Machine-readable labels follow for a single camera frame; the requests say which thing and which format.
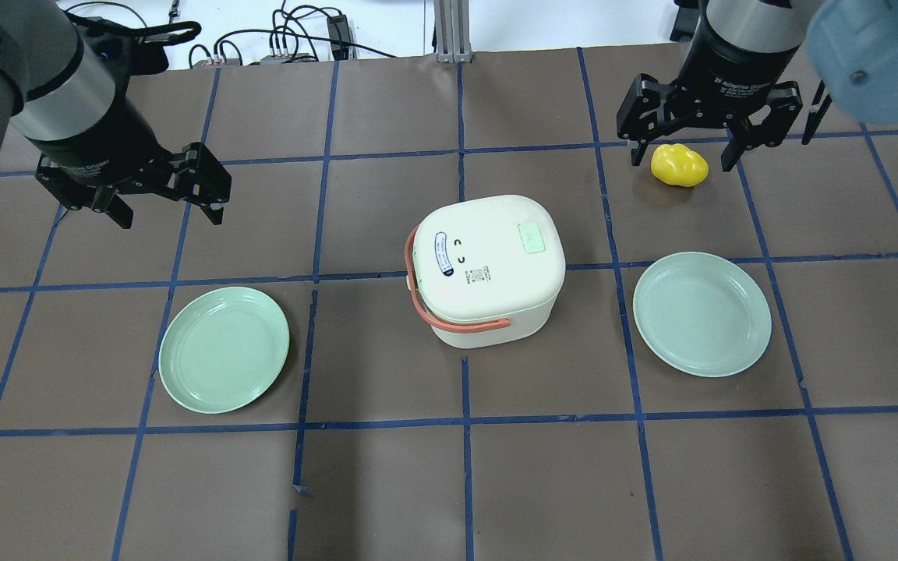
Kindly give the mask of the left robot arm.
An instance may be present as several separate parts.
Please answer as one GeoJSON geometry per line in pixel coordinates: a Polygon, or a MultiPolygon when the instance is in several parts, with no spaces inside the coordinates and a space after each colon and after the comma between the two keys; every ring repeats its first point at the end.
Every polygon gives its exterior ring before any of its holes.
{"type": "Polygon", "coordinates": [[[125,195],[199,206],[222,223],[232,178],[203,143],[172,153],[127,98],[136,48],[181,44],[195,21],[128,28],[50,1],[0,1],[0,150],[8,129],[40,151],[37,181],[68,210],[89,207],[121,228],[125,195]]]}

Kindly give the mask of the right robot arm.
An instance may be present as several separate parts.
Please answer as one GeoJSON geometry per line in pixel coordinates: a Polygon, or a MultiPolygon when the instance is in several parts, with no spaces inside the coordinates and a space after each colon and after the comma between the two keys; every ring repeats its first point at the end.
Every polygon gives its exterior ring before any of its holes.
{"type": "Polygon", "coordinates": [[[617,135],[644,160],[685,128],[726,130],[724,171],[748,150],[778,146],[803,108],[783,81],[799,50],[819,78],[802,142],[835,105],[860,123],[898,124],[898,1],[681,1],[695,11],[691,45],[670,84],[642,73],[617,111],[617,135]]]}

